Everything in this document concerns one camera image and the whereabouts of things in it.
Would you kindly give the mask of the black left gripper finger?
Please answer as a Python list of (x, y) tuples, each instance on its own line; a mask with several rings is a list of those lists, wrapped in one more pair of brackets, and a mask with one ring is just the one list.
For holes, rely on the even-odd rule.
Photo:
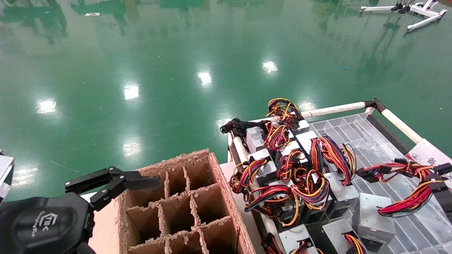
[(107, 167), (70, 180), (65, 184), (65, 192), (83, 194), (101, 188), (90, 197), (89, 202), (93, 210), (100, 211), (127, 189), (155, 189), (161, 185), (159, 176), (142, 176), (138, 171), (122, 171), (116, 167)]

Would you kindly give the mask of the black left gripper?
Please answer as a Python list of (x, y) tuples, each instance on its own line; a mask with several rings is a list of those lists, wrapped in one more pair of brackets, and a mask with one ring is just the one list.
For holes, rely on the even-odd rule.
[(77, 194), (7, 201), (0, 215), (2, 254), (96, 254), (94, 211)]

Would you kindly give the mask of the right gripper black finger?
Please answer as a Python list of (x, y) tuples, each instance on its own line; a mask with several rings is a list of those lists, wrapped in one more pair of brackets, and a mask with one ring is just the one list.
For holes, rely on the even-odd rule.
[(450, 189), (439, 192), (439, 204), (445, 214), (452, 214), (452, 193)]

